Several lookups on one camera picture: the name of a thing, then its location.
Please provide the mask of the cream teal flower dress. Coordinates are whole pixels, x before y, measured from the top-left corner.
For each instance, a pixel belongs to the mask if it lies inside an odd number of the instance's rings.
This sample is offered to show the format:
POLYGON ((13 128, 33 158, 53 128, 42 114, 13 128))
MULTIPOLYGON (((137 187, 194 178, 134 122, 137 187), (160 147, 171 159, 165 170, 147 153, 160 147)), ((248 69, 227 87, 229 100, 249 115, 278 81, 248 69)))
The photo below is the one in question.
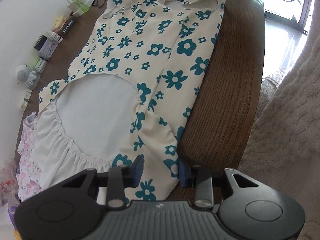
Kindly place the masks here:
POLYGON ((87 169, 144 160, 127 201, 164 200, 226 0, 108 0, 67 76, 39 93, 32 158, 45 190, 87 169))

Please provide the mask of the black small box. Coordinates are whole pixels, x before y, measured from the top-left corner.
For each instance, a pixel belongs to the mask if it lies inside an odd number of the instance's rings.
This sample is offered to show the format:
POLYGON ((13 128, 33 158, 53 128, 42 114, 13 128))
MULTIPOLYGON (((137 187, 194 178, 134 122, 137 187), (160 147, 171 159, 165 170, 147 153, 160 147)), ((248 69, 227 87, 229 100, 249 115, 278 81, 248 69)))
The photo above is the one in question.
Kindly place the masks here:
POLYGON ((36 50, 40 50, 43 45, 45 44, 45 42, 48 40, 48 37, 41 35, 38 40, 36 41, 35 45, 34 45, 34 49, 36 50))

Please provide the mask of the green white small boxes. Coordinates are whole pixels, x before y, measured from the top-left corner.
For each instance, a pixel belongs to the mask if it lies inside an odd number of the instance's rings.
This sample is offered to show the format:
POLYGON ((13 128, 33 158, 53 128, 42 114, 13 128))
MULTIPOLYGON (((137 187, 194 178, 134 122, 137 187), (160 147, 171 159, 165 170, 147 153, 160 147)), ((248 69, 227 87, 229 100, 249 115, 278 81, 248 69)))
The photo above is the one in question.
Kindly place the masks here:
POLYGON ((47 61, 41 57, 39 57, 35 64, 34 64, 34 69, 39 72, 39 73, 42 73, 47 65, 47 61))

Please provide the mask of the purple tissue pack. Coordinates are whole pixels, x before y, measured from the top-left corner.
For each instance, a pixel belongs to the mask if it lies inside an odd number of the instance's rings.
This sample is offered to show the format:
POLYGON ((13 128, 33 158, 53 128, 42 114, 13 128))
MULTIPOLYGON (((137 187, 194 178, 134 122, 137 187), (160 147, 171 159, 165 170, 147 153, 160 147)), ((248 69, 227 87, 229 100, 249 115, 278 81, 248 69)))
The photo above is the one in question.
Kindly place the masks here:
POLYGON ((10 221, 12 223, 13 228, 16 230, 14 215, 16 212, 17 207, 19 206, 19 201, 16 199, 16 197, 11 197, 8 200, 8 215, 10 218, 10 221))

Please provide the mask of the yellow sticky notes stack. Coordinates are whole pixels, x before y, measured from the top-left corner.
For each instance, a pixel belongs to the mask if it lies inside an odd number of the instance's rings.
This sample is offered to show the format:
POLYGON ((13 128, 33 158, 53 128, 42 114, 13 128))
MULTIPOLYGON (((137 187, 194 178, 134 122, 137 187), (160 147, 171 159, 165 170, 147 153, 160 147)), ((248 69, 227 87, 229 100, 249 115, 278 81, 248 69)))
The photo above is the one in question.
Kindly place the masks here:
POLYGON ((66 23, 67 18, 65 18, 65 16, 61 15, 59 18, 56 19, 53 27, 52 27, 52 31, 54 32, 58 32, 66 23))

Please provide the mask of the grey printed tin box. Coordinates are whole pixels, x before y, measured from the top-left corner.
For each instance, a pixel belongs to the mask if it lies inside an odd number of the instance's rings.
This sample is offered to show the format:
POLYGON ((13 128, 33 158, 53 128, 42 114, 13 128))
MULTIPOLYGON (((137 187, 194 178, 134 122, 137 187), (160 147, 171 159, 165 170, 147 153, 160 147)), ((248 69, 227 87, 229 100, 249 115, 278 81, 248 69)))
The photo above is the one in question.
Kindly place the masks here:
POLYGON ((47 39, 42 48, 38 51, 38 57, 49 60, 58 45, 59 43, 55 40, 47 39))

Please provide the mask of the pink floral dress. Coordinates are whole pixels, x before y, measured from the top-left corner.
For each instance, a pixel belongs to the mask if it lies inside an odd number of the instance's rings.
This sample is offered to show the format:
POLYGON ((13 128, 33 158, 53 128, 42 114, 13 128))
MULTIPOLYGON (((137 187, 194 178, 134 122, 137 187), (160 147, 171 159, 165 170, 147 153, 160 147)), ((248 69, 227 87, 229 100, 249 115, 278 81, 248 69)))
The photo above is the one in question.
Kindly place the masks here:
POLYGON ((23 120, 21 140, 17 148, 20 161, 16 178, 18 182, 18 197, 22 202, 42 190, 39 183, 41 169, 31 156, 35 146, 36 124, 35 112, 23 120))

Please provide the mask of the white spray bottle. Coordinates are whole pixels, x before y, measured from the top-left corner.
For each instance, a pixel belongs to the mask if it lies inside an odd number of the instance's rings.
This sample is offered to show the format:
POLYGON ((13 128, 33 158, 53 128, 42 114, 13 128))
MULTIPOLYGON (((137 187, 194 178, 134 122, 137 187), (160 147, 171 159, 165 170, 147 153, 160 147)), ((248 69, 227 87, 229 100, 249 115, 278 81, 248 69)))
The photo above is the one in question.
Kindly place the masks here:
POLYGON ((47 30, 46 31, 46 34, 48 35, 48 37, 51 39, 51 40, 54 40, 56 41, 57 43, 61 43, 63 41, 63 37, 61 37, 59 34, 51 31, 51 30, 47 30))

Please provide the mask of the cream cloth on chair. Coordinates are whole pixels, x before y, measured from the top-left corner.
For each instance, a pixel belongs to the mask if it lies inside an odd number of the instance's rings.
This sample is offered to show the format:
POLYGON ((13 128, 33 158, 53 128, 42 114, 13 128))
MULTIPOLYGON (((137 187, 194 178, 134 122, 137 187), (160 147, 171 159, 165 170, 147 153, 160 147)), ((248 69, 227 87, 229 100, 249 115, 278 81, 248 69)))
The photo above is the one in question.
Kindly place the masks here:
POLYGON ((319 239, 319 20, 253 125, 239 170, 298 201, 299 239, 319 239))

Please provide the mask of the red printed plastic bag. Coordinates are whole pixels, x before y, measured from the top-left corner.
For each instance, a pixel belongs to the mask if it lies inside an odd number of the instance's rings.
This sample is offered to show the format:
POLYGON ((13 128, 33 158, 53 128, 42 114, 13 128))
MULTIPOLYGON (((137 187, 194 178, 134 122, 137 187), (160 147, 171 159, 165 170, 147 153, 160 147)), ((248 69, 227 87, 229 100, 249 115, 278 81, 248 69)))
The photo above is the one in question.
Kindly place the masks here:
POLYGON ((14 159, 5 162, 1 168, 1 206, 8 204, 9 209, 19 206, 17 163, 14 159))

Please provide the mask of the green liquid bottle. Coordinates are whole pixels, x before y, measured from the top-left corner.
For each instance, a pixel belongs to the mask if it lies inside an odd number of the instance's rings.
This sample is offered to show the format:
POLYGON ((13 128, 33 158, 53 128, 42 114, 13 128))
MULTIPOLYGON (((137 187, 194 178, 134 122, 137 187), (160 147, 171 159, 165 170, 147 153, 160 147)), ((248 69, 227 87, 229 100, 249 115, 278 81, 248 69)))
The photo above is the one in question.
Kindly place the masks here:
POLYGON ((86 4, 85 0, 77 0, 76 4, 74 4, 80 11, 86 13, 89 11, 89 7, 86 4))

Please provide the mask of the black red flat box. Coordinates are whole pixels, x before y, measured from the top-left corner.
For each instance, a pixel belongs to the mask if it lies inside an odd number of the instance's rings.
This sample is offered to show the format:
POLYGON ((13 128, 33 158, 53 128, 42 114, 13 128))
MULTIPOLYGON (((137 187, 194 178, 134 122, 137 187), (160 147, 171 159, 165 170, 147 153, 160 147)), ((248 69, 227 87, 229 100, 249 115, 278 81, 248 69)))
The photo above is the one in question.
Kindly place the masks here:
POLYGON ((57 32, 59 36, 65 38, 65 36, 69 33, 73 25, 76 23, 76 18, 71 16, 65 24, 62 26, 61 30, 57 32))

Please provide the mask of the white robot figurine speaker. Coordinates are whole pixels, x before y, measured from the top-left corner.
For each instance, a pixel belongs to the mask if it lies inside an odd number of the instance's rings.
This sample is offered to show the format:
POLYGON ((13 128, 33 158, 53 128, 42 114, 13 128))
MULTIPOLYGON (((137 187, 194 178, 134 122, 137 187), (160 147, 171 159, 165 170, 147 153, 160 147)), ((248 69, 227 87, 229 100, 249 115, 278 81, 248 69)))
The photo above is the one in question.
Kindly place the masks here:
POLYGON ((33 90, 40 79, 40 74, 37 70, 31 70, 26 64, 20 64, 15 70, 15 77, 25 83, 28 89, 33 90))

